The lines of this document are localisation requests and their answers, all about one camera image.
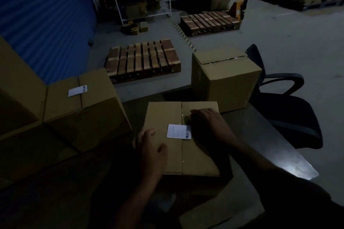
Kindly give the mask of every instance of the black office chair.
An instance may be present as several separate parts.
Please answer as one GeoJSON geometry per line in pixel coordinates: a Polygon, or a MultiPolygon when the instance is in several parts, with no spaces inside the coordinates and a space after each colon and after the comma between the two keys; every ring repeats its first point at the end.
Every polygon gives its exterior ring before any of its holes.
{"type": "Polygon", "coordinates": [[[250,103],[260,112],[294,148],[320,149],[323,146],[318,120],[311,105],[291,96],[304,84],[303,76],[297,73],[266,74],[263,60],[256,45],[246,50],[247,56],[262,72],[250,98],[250,103]],[[266,78],[277,78],[264,82],[266,78]],[[283,94],[260,92],[259,87],[268,83],[291,80],[294,85],[283,94]]]}

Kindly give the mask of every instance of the yellow and black floor tape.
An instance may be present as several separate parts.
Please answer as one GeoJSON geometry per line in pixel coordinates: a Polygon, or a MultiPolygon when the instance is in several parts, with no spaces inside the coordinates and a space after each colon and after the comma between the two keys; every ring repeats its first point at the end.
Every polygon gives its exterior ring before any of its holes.
{"type": "Polygon", "coordinates": [[[184,40],[187,42],[187,44],[191,47],[191,49],[194,51],[194,53],[197,52],[197,49],[195,46],[190,42],[190,40],[187,38],[187,36],[184,34],[183,30],[176,24],[170,16],[168,16],[171,23],[174,25],[174,27],[177,29],[177,31],[183,36],[184,40]]]}

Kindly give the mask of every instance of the chair armrest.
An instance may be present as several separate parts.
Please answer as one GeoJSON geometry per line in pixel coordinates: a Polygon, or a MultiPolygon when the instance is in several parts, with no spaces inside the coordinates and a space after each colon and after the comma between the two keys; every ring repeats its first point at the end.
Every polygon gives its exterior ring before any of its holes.
{"type": "Polygon", "coordinates": [[[294,81],[294,85],[285,93],[283,93],[284,95],[292,94],[293,92],[300,89],[304,84],[303,76],[298,73],[273,73],[273,74],[265,75],[265,78],[279,78],[279,79],[274,79],[274,80],[264,82],[260,86],[268,84],[268,83],[278,82],[278,81],[285,81],[285,80],[294,81]]]}

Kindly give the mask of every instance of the hand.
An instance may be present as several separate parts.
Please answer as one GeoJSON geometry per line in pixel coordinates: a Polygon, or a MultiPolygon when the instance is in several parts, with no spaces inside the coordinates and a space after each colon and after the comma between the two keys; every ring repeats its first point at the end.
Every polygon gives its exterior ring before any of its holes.
{"type": "Polygon", "coordinates": [[[227,146],[237,141],[226,121],[220,113],[213,109],[191,110],[190,118],[193,125],[192,132],[194,132],[194,126],[197,128],[196,130],[203,133],[210,132],[208,136],[215,138],[221,146],[227,146]]]}
{"type": "Polygon", "coordinates": [[[167,145],[161,144],[158,150],[153,148],[152,136],[154,129],[141,130],[134,139],[135,147],[140,159],[140,172],[145,182],[158,183],[167,165],[167,145]]]}

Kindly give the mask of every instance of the wall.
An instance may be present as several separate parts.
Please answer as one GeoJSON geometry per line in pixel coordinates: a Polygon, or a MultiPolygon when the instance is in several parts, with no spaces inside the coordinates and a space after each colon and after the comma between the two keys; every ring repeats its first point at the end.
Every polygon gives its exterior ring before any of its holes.
{"type": "Polygon", "coordinates": [[[86,71],[92,0],[0,0],[0,35],[46,84],[86,71]]]}

